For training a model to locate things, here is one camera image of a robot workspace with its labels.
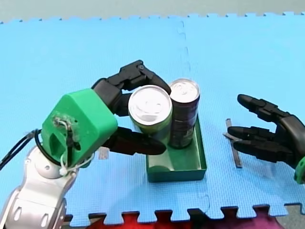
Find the interlocking foam tile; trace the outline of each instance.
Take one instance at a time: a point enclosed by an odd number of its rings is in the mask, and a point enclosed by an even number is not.
[[[66,195],[72,226],[88,225],[89,213],[106,213],[106,223],[121,213],[139,211],[140,222],[155,221],[155,210],[172,210],[172,220],[189,218],[199,208],[211,218],[221,207],[238,207],[238,217],[254,217],[252,207],[269,205],[270,215],[286,214],[284,204],[305,206],[304,186],[293,170],[240,155],[236,169],[225,132],[234,125],[270,127],[236,101],[238,93],[268,99],[305,120],[299,104],[304,82],[304,17],[219,18],[132,17],[100,20],[19,20],[0,25],[1,156],[24,132],[39,127],[59,98],[90,87],[97,79],[142,59],[166,81],[196,80],[201,88],[200,121],[208,170],[202,181],[150,184],[145,157],[112,153],[80,171]],[[128,117],[119,125],[132,128]],[[21,183],[28,146],[1,172],[0,206]]]
[[[179,17],[18,20],[1,25],[0,37],[1,157],[24,132],[41,126],[63,94],[91,87],[130,62],[144,60],[168,82],[189,76]],[[129,118],[119,125],[131,127]],[[22,181],[30,146],[0,172],[1,207]],[[95,159],[66,196],[71,225],[88,225],[89,213],[107,213],[107,223],[120,223],[126,211],[140,211],[139,221],[155,221],[155,210],[176,209],[173,220],[188,219],[188,208],[207,211],[205,180],[149,184],[145,171],[143,155]]]
[[[253,206],[269,205],[269,214],[287,214],[284,204],[303,204],[305,189],[293,181],[284,163],[268,163],[240,154],[235,168],[231,147],[222,136],[225,120],[233,125],[275,125],[259,120],[237,102],[238,94],[264,98],[305,122],[304,16],[211,17],[190,15],[184,31],[191,77],[201,88],[200,122],[207,161],[210,208],[222,218],[221,207],[238,207],[238,217],[255,216]]]

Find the green box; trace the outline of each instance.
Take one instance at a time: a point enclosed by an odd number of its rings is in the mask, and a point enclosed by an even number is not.
[[[162,155],[146,156],[149,182],[202,180],[206,171],[199,120],[195,124],[192,143],[184,149],[167,146]]]

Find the pink fabric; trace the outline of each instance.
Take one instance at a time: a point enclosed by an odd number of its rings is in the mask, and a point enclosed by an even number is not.
[[[284,229],[275,218],[271,218],[264,211],[257,211],[253,219],[237,219],[226,217],[220,221],[211,221],[202,229]]]

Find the green 3d-printed part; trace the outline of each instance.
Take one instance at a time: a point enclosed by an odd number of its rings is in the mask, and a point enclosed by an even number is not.
[[[157,156],[146,156],[149,182],[201,180],[206,171],[199,121],[196,121],[192,143],[184,149],[167,150]]]
[[[295,180],[298,184],[305,183],[305,157],[303,157],[295,168]]]
[[[42,124],[42,146],[55,161],[67,161],[65,126],[55,119],[67,122],[78,143],[71,154],[70,167],[79,164],[97,150],[117,129],[117,120],[92,89],[64,95]]]

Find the white zip tie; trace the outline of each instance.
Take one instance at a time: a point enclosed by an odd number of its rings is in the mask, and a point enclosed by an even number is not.
[[[84,166],[85,164],[87,164],[88,162],[92,161],[93,159],[94,159],[94,153],[91,155],[91,157],[89,159],[85,160],[83,163],[78,164],[78,165],[76,165],[76,166],[74,166],[72,168],[67,168],[67,164],[64,165],[64,163],[63,163],[63,155],[62,155],[61,156],[61,168],[59,169],[59,174],[61,176],[65,176],[69,172]]]

